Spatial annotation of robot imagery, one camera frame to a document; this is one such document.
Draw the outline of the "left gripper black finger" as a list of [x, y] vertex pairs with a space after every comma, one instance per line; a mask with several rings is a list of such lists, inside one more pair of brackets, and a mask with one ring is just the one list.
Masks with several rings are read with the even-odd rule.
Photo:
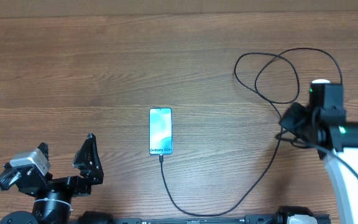
[[43, 162], [49, 161], [49, 149], [48, 145], [44, 142], [41, 142], [37, 147], [40, 155], [40, 159]]
[[73, 167], [80, 170], [80, 175], [91, 184], [102, 184], [104, 172], [98, 156], [96, 136], [89, 133], [80, 150], [75, 154]]

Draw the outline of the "Galaxy smartphone blue screen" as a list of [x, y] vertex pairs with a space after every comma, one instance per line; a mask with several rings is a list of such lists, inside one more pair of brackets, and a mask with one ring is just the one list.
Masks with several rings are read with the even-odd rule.
[[172, 109], [151, 108], [149, 110], [149, 154], [169, 155], [173, 153]]

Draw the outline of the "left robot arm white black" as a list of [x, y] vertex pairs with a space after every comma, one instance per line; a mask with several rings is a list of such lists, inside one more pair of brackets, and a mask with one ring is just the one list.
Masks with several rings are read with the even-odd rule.
[[48, 145], [44, 142], [31, 151], [16, 154], [4, 164], [0, 189], [13, 185], [22, 194], [34, 198], [31, 212], [16, 211], [1, 223], [69, 223], [72, 198], [91, 194], [91, 187], [103, 183], [104, 172], [99, 160], [96, 136], [89, 133], [74, 156], [72, 166], [79, 175], [54, 179], [49, 172]]

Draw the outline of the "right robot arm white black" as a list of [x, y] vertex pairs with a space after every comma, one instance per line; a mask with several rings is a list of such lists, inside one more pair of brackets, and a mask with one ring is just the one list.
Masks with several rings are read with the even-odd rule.
[[331, 180], [341, 223], [358, 223], [358, 122], [347, 121], [344, 87], [310, 83], [309, 103], [293, 103], [279, 125], [299, 148], [316, 149]]

